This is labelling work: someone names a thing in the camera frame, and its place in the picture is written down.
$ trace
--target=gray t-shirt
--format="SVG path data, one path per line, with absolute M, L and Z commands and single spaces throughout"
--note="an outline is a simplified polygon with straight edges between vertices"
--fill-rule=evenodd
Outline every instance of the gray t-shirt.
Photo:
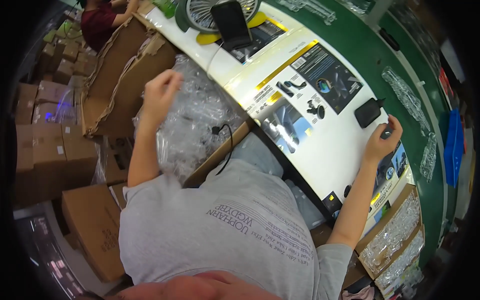
M 120 258 L 134 284 L 224 270 L 285 300 L 337 300 L 352 255 L 315 249 L 288 186 L 238 159 L 182 189 L 161 175 L 124 188 Z

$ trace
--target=power cord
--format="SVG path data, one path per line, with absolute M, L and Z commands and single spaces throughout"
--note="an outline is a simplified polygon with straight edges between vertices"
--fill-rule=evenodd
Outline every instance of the power cord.
M 210 74 L 208 73 L 208 71 L 210 70 L 210 66 L 212 65 L 213 58 L 215 58 L 215 55 L 218 53 L 218 51 L 220 51 L 220 49 L 222 48 L 222 45 L 223 45 L 223 42 L 220 44 L 220 46 L 218 46 L 218 49 L 215 51 L 215 53 L 213 54 L 212 58 L 211 58 L 210 61 L 208 62 L 208 65 L 207 65 L 207 77 L 208 77 L 208 79 L 210 79 L 210 80 L 213 80 L 213 78 L 210 77 Z
M 225 123 L 225 124 L 222 125 L 222 127 L 218 127 L 218 126 L 212 127 L 212 134 L 218 135 L 224 127 L 227 127 L 228 132 L 230 132 L 230 153 L 228 154 L 227 161 L 225 162 L 223 167 L 220 169 L 220 171 L 218 171 L 218 173 L 216 175 L 220 174 L 225 169 L 228 162 L 230 161 L 230 158 L 232 157 L 232 151 L 233 151 L 233 134 L 232 134 L 232 129 L 230 128 L 230 126 L 228 124 Z

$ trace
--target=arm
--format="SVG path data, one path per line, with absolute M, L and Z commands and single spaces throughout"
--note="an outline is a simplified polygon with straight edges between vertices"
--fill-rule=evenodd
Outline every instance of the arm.
M 398 120 L 389 115 L 388 122 L 393 132 L 386 140 L 380 138 L 386 124 L 378 125 L 368 140 L 360 171 L 338 214 L 327 244 L 345 244 L 351 249 L 357 246 L 367 222 L 377 165 L 380 160 L 395 150 L 402 136 L 403 130 Z
M 137 9 L 138 9 L 138 0 L 130 0 L 130 2 L 127 5 L 127 10 L 125 11 L 125 13 L 119 13 L 115 16 L 115 19 L 113 20 L 113 23 L 112 23 L 112 27 L 116 28 L 122 25 L 123 22 L 127 21 L 128 18 L 132 16 L 133 12 L 137 11 Z
M 127 5 L 127 0 L 112 0 L 110 1 L 112 8 L 119 7 L 121 5 Z
M 152 180 L 160 173 L 156 157 L 156 131 L 180 88 L 181 73 L 166 70 L 145 85 L 144 109 L 128 170 L 128 187 Z

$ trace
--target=person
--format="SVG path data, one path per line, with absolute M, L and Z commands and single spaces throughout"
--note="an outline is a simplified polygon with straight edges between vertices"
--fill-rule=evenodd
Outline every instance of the person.
M 120 258 L 135 286 L 125 300 L 337 300 L 366 223 L 377 165 L 402 134 L 398 120 L 369 138 L 360 171 L 325 245 L 315 249 L 298 203 L 267 147 L 250 133 L 198 189 L 159 176 L 156 130 L 180 88 L 167 70 L 145 86 L 120 215 Z
M 127 4 L 127 0 L 80 0 L 84 9 L 80 28 L 84 40 L 97 53 L 110 39 L 113 32 L 138 9 L 138 0 L 130 0 L 125 13 L 114 13 L 112 8 Z

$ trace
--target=black phone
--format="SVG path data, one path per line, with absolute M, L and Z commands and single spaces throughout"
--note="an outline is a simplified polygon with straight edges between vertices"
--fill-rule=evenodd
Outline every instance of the black phone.
M 212 6 L 210 10 L 226 50 L 246 47 L 252 43 L 252 34 L 247 26 L 240 3 L 236 0 Z

